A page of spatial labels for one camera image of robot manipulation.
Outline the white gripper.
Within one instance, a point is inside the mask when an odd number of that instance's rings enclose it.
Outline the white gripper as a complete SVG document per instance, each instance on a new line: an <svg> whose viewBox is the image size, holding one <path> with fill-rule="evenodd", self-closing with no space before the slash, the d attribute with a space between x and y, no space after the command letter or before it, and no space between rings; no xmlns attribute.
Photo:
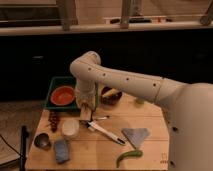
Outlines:
<svg viewBox="0 0 213 171"><path fill-rule="evenodd" d="M96 99L94 92L75 91L76 103L79 108L83 106L89 107L91 110L96 108Z"/></svg>

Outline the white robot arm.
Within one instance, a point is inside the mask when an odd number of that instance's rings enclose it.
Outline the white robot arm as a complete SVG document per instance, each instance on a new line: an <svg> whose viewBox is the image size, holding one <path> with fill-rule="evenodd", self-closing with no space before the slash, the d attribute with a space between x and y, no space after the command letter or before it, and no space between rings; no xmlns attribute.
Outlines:
<svg viewBox="0 0 213 171"><path fill-rule="evenodd" d="M213 84L187 84L159 76L103 67L88 51L70 64L79 104L91 102L95 85L111 88L163 108L169 115L168 171L213 171Z"/></svg>

